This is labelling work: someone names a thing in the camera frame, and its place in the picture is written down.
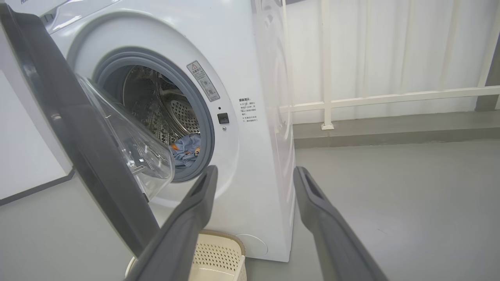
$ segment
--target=laundry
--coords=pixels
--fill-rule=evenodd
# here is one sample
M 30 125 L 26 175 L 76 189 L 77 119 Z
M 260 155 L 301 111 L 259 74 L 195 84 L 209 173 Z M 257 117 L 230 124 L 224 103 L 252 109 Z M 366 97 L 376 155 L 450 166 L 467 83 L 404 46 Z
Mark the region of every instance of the laundry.
M 191 167 L 196 161 L 198 154 L 200 154 L 200 145 L 202 138 L 200 134 L 193 133 L 183 136 L 181 139 L 174 142 L 169 146 L 173 154 L 174 165 L 182 168 Z

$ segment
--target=washing machine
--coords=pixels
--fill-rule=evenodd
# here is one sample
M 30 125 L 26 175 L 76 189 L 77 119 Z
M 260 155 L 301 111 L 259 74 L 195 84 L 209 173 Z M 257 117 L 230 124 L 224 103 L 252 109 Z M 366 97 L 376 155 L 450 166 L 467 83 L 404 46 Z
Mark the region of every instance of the washing machine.
M 149 202 L 160 225 L 216 165 L 207 229 L 236 235 L 250 258 L 289 260 L 295 154 L 281 1 L 6 2 L 39 16 L 74 72 L 165 146 L 199 139 L 195 160 L 176 166 L 173 182 Z

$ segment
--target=white railing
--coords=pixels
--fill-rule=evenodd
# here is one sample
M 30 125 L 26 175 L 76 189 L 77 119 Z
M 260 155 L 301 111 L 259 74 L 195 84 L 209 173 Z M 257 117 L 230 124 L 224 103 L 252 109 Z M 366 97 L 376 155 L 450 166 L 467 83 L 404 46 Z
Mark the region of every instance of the white railing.
M 406 92 L 407 85 L 407 75 L 408 72 L 408 61 L 409 61 L 409 48 L 410 40 L 412 39 L 413 30 L 413 18 L 414 18 L 414 2 L 417 0 L 409 0 L 408 5 L 408 17 L 406 23 L 406 34 L 404 40 L 404 51 L 402 60 L 402 72 L 400 77 L 399 92 L 398 94 L 388 94 L 388 95 L 375 95 L 367 96 L 368 89 L 370 87 L 368 80 L 368 63 L 369 49 L 370 49 L 370 25 L 371 14 L 373 9 L 373 0 L 367 0 L 366 8 L 366 33 L 365 33 L 365 46 L 364 46 L 364 76 L 362 80 L 361 87 L 361 97 L 348 98 L 348 99 L 334 99 L 331 100 L 332 96 L 332 85 L 331 85 L 331 25 L 330 25 L 330 0 L 321 0 L 321 23 L 322 23 L 322 90 L 323 90 L 323 101 L 312 102 L 312 103 L 302 103 L 292 105 L 290 108 L 291 112 L 303 112 L 303 111 L 313 111 L 313 110 L 324 110 L 324 123 L 321 125 L 322 130 L 332 130 L 334 128 L 332 124 L 331 111 L 335 108 L 345 108 L 345 107 L 355 107 L 364 105 L 376 105 L 376 104 L 389 104 L 389 103 L 399 103 L 399 102 L 410 102 L 410 101 L 423 101 L 423 100 L 434 100 L 434 99 L 449 99 L 449 98 L 462 98 L 462 97 L 478 97 L 478 96 L 488 96 L 488 95 L 498 95 L 500 94 L 500 86 L 486 86 L 486 80 L 488 73 L 490 71 L 490 66 L 492 63 L 493 55 L 495 53 L 495 47 L 497 45 L 497 40 L 500 33 L 500 3 L 497 5 L 495 19 L 489 39 L 486 45 L 486 50 L 482 60 L 482 67 L 480 70 L 479 82 L 477 87 L 471 88 L 456 88 L 456 89 L 445 89 L 445 81 L 448 77 L 450 69 L 450 61 L 454 48 L 455 37 L 457 33 L 458 17 L 461 9 L 461 0 L 454 0 L 453 10 L 451 14 L 451 23 L 447 35 L 446 49 L 444 53 L 444 60 L 442 71 L 439 78 L 438 90 L 422 91 L 422 92 Z

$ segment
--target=plastic basket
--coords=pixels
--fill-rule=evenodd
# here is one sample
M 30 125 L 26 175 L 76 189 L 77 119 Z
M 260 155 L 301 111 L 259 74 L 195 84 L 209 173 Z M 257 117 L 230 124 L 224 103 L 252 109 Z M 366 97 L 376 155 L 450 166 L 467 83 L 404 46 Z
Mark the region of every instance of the plastic basket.
M 133 257 L 125 276 L 135 261 Z M 189 281 L 247 281 L 243 243 L 236 236 L 203 230 L 196 242 Z

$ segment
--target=open door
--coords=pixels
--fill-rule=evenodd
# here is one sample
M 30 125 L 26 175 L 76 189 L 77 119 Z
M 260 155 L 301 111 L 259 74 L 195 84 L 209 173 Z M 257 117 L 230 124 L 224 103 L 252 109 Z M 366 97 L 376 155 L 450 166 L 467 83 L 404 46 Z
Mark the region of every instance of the open door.
M 172 155 L 92 81 L 73 73 L 36 15 L 0 3 L 0 21 L 0 40 L 11 48 L 1 51 L 18 62 L 76 171 L 138 257 L 160 230 L 148 199 L 172 180 Z

